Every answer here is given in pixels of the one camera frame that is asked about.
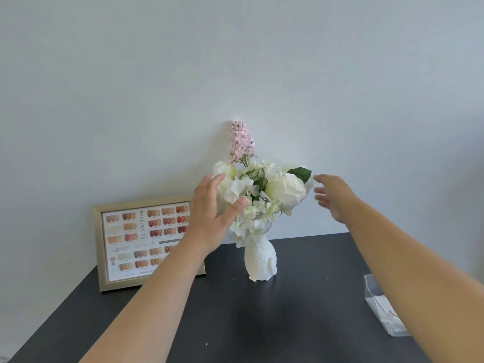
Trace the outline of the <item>green artificial leaf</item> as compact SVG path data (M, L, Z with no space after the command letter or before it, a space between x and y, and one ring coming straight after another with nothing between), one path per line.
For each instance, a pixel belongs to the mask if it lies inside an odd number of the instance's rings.
M305 167L296 167L289 169L287 171L288 174L293 174L297 178L299 178L304 184L308 182L309 179L311 179L312 176L312 171L310 169L307 169Z

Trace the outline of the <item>small white artificial rose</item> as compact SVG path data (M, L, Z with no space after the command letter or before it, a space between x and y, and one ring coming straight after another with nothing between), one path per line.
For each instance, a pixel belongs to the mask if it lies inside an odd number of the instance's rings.
M225 178L221 180L219 186L229 187L237 178L238 169L231 162L218 161L213 166L211 178L225 173Z

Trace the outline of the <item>person's right forearm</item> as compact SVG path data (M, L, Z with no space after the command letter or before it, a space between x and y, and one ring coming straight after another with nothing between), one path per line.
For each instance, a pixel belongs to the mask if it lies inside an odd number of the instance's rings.
M358 198L340 206L371 273L433 363L484 363L484 285Z

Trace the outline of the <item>person's left hand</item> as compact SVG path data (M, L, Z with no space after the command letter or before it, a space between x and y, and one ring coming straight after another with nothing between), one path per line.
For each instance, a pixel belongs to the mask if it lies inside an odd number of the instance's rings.
M217 211L217 187L225 178L222 173L214 178L203 177L190 201L191 218L183 244L204 258L218 248L229 227L223 226L223 213Z

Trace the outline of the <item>person's right hand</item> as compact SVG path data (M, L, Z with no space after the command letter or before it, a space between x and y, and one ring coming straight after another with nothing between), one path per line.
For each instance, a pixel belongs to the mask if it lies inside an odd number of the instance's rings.
M314 188L314 199L327 209L337 222L348 225L352 209L360 199L340 176L319 174L313 176L319 186Z

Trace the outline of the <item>person's left forearm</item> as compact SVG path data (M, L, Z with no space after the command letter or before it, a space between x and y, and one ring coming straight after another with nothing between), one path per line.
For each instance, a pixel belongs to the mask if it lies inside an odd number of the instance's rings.
M79 363L165 363L197 271L220 244L186 233Z

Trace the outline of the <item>gold framed nail colour chart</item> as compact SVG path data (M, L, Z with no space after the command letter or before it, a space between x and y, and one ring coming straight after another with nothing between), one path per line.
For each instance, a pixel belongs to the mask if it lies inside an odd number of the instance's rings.
M142 286L172 253L190 223L191 195L95 206L100 292Z

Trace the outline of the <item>clear plastic box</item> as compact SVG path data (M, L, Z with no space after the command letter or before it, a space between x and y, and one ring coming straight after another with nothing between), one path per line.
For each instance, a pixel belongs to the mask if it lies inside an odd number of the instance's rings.
M372 274L364 276L365 300L378 321L391 337L410 336L407 328L396 314L389 300L384 295L376 279Z

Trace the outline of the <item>large white artificial rose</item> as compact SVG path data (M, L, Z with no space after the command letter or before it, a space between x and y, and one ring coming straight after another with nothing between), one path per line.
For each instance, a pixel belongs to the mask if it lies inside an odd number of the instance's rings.
M291 216L293 209L307 197L313 186L313 180L311 177L304 184L295 175L288 174L287 171L284 171L284 168L267 168L265 171L267 184L264 192L272 201L280 202L279 208L283 214Z

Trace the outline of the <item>pink artificial flower sprig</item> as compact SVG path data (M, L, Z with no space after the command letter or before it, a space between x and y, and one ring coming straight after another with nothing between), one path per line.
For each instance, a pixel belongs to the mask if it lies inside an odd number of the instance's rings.
M229 139L231 141L229 161L248 167L250 159L255 157L255 143L245 122L231 121Z

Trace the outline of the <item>white artificial hydrangea cluster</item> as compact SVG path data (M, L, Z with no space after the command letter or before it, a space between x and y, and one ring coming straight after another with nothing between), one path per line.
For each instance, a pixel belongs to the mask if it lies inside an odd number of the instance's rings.
M278 167L270 162L260 163L253 157L248 167L239 163L232 164L238 169L237 178L229 187L217 187L217 205L222 210L240 197L247 198L245 209L230 226L236 242L242 247L249 235L264 228L267 222L272 224L275 214L280 212L280 202L272 201L264 192L267 184L266 169Z

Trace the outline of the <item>white textured ceramic vase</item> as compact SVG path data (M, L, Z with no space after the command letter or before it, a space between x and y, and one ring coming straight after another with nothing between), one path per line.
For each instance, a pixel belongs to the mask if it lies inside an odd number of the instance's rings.
M245 268L253 282L269 281L277 274L277 256L272 243L267 238L271 223L249 235L245 240Z

